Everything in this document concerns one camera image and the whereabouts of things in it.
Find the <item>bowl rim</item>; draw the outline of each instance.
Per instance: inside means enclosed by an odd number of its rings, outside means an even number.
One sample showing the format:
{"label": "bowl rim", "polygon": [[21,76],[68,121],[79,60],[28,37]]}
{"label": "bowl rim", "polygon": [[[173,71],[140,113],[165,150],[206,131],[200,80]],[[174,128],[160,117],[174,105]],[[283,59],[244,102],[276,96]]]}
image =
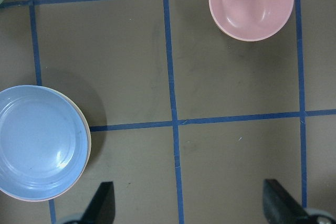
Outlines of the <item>bowl rim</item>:
{"label": "bowl rim", "polygon": [[22,88],[22,87],[29,87],[29,88],[36,88],[36,89],[45,89],[47,91],[50,91],[51,93],[54,93],[54,94],[57,94],[57,95],[61,96],[66,102],[68,102],[76,110],[76,112],[80,116],[80,118],[82,120],[82,123],[83,123],[83,125],[85,127],[85,130],[86,130],[87,141],[88,141],[88,150],[87,150],[86,161],[85,161],[85,163],[83,165],[83,168],[82,168],[81,172],[78,174],[77,178],[72,182],[72,184],[68,188],[66,188],[65,190],[61,191],[60,193],[58,193],[56,195],[53,195],[53,196],[50,196],[50,197],[47,197],[47,198],[38,198],[38,199],[23,198],[23,197],[17,196],[15,194],[12,194],[12,193],[10,193],[10,192],[8,192],[8,191],[3,190],[2,188],[0,188],[0,191],[2,191],[3,193],[7,194],[8,196],[11,196],[11,197],[13,197],[15,199],[19,199],[19,200],[22,200],[22,201],[28,201],[28,202],[47,201],[47,200],[51,200],[51,199],[57,198],[58,196],[60,196],[60,195],[64,194],[65,192],[67,192],[71,187],[73,187],[75,185],[75,183],[82,176],[82,174],[83,174],[83,172],[84,172],[84,170],[85,170],[85,168],[86,168],[86,166],[88,164],[90,153],[91,153],[91,132],[90,132],[90,127],[89,127],[89,124],[88,124],[88,122],[87,122],[84,114],[79,109],[79,107],[70,98],[68,98],[66,95],[64,95],[61,92],[59,92],[57,90],[54,90],[52,88],[48,88],[48,87],[44,87],[44,86],[37,86],[37,85],[18,85],[18,86],[13,86],[13,87],[4,89],[1,92],[9,90],[9,89]]}
{"label": "bowl rim", "polygon": [[213,11],[213,8],[212,8],[212,2],[211,2],[211,0],[208,0],[208,2],[209,2],[210,12],[211,12],[211,16],[212,16],[213,20],[215,21],[217,27],[218,27],[222,32],[224,32],[225,34],[227,34],[227,35],[229,35],[229,36],[231,36],[231,37],[233,37],[233,38],[235,38],[235,39],[242,40],[242,41],[260,41],[260,40],[264,40],[264,39],[267,39],[267,38],[273,36],[273,35],[276,34],[278,31],[280,31],[280,30],[284,27],[284,25],[287,23],[287,21],[288,21],[290,15],[291,15],[291,13],[292,13],[292,11],[293,11],[294,1],[295,1],[295,0],[290,0],[290,1],[291,1],[291,4],[290,4],[291,8],[290,8],[290,11],[288,12],[286,18],[284,19],[284,21],[283,21],[283,23],[281,24],[281,26],[279,26],[279,28],[277,28],[275,31],[271,32],[271,33],[268,34],[268,35],[265,35],[265,36],[262,36],[262,37],[259,37],[259,38],[254,38],[254,39],[247,39],[247,38],[241,38],[241,37],[236,36],[236,35],[234,35],[234,34],[232,34],[232,33],[229,33],[223,26],[221,26],[220,23],[219,23],[219,21],[217,20],[217,18],[216,18],[216,16],[215,16],[215,14],[214,14],[214,11]]}

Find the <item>grid line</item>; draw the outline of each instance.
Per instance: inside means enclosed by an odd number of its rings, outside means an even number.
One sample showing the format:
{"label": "grid line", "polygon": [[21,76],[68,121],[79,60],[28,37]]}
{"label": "grid line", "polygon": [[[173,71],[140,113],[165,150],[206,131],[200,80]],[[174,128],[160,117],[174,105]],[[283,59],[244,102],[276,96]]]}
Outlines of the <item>grid line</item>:
{"label": "grid line", "polygon": [[307,207],[307,143],[306,143],[306,105],[304,85],[304,64],[302,46],[301,0],[295,0],[296,36],[299,75],[299,104],[300,104],[300,149],[301,149],[301,195],[302,206]]}
{"label": "grid line", "polygon": [[[304,113],[305,113],[305,117],[336,115],[336,109],[312,110],[312,111],[306,111]],[[269,113],[269,114],[219,116],[219,117],[213,117],[213,118],[180,119],[178,120],[177,123],[180,126],[180,125],[189,125],[189,124],[243,122],[243,121],[258,121],[258,120],[300,118],[300,117],[301,117],[301,112],[296,111],[296,112],[280,112],[280,113]],[[170,127],[172,125],[173,125],[172,121],[115,124],[115,125],[91,126],[90,131],[97,132],[97,131],[133,130],[133,129],[155,128],[155,127]]]}
{"label": "grid line", "polygon": [[179,224],[184,224],[183,189],[182,189],[182,175],[181,175],[181,164],[180,164],[180,139],[179,139],[179,127],[178,127],[179,121],[177,117],[176,96],[175,96],[169,0],[163,0],[163,11],[164,11],[164,30],[165,30],[165,39],[166,39],[166,54],[167,54],[166,56],[167,56],[169,95],[170,95],[170,106],[171,106],[171,111],[172,111],[177,210],[178,210],[178,216],[179,216],[178,222]]}
{"label": "grid line", "polygon": [[41,65],[40,65],[40,55],[39,55],[39,49],[38,49],[34,0],[28,0],[28,5],[29,5],[29,16],[30,16],[31,40],[33,43],[36,84],[38,86],[42,86]]}
{"label": "grid line", "polygon": [[54,199],[51,199],[48,202],[49,202],[50,221],[51,224],[55,224],[56,223],[55,201]]}

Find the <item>blue bowl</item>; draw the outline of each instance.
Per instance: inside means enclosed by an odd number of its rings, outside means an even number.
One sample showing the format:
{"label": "blue bowl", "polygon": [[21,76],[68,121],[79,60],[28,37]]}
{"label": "blue bowl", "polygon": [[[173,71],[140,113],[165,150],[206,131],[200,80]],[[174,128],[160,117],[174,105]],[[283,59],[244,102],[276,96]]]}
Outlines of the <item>blue bowl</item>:
{"label": "blue bowl", "polygon": [[66,192],[91,150],[88,123],[65,95],[45,87],[0,92],[0,190],[25,201]]}

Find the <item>gray floor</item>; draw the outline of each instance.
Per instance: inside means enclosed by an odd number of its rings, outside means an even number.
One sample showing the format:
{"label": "gray floor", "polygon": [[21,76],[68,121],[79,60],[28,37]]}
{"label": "gray floor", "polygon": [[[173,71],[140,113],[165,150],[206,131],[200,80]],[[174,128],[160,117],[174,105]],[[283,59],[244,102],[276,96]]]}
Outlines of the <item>gray floor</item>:
{"label": "gray floor", "polygon": [[335,2],[300,0],[280,32],[243,42],[219,31],[208,0],[169,0],[170,23],[164,0],[5,0],[0,90],[41,81],[70,97],[91,126],[92,152],[79,181],[51,202],[0,193],[1,223],[83,212],[108,180],[115,224],[266,223],[265,178],[336,216]]}

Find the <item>pink bowl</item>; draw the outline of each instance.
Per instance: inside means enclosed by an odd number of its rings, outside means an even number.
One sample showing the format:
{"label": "pink bowl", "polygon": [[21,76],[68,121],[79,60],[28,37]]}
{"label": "pink bowl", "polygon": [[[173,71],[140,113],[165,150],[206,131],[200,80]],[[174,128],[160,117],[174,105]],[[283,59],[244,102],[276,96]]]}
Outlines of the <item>pink bowl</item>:
{"label": "pink bowl", "polygon": [[209,0],[211,15],[227,35],[244,40],[266,39],[287,22],[294,0]]}

